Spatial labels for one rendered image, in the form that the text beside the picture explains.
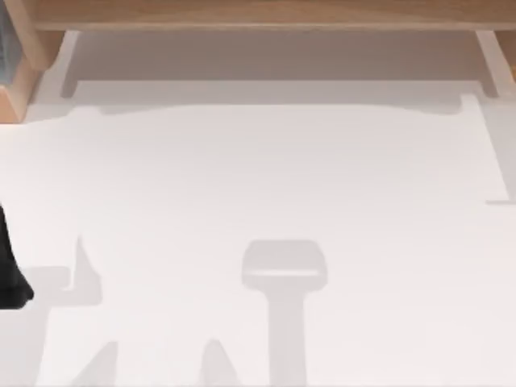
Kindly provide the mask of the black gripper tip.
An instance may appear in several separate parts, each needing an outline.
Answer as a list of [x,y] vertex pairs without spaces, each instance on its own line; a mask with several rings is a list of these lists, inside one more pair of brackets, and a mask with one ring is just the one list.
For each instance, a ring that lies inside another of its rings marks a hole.
[[5,212],[0,205],[0,310],[19,310],[34,295],[33,288],[15,259]]

